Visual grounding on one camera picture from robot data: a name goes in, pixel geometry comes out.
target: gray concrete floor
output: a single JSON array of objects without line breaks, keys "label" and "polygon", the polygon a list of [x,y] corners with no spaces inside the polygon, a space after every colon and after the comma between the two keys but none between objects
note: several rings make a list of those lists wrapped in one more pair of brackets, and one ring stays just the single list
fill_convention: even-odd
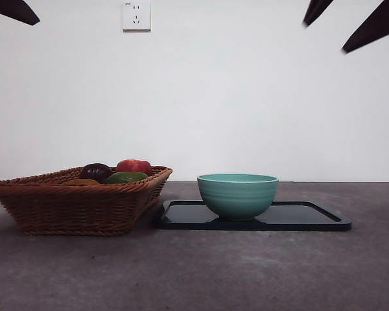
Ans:
[{"label": "gray concrete floor", "polygon": [[[161,201],[199,199],[168,182]],[[387,310],[389,183],[280,183],[346,232],[172,231],[147,213],[125,236],[27,236],[0,206],[0,311]]]}]

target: wicker basket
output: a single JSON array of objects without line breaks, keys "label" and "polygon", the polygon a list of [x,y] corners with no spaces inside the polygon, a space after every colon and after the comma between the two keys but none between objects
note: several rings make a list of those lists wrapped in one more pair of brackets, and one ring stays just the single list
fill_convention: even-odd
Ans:
[{"label": "wicker basket", "polygon": [[132,183],[63,185],[78,178],[80,167],[0,181],[0,202],[30,235],[123,235],[156,204],[172,173],[152,167],[148,178]]}]

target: electrical outlet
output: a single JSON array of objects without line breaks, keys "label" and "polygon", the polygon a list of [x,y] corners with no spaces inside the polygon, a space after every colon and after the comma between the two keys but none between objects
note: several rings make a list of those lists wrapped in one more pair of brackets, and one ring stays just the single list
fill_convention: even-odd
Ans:
[{"label": "electrical outlet", "polygon": [[150,1],[134,0],[124,4],[123,31],[151,31]]}]

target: bowl rim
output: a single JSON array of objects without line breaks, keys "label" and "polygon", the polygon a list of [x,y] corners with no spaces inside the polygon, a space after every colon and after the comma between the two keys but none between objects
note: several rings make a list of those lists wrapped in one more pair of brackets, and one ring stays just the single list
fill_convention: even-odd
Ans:
[{"label": "bowl rim", "polygon": [[[260,177],[269,177],[272,178],[271,180],[262,180],[262,181],[224,181],[224,180],[212,180],[212,179],[205,179],[206,176],[214,176],[214,175],[243,175],[243,176],[260,176]],[[214,174],[202,174],[197,176],[197,180],[202,181],[211,181],[214,183],[274,183],[276,181],[279,181],[278,178],[274,176],[269,175],[262,175],[262,174],[248,174],[248,173],[214,173]]]}]

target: bowl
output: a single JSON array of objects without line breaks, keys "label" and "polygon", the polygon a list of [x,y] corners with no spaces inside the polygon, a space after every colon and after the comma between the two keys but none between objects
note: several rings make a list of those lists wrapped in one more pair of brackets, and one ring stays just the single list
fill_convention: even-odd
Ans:
[{"label": "bowl", "polygon": [[255,174],[208,174],[197,177],[207,207],[221,218],[252,220],[274,201],[278,179]]}]

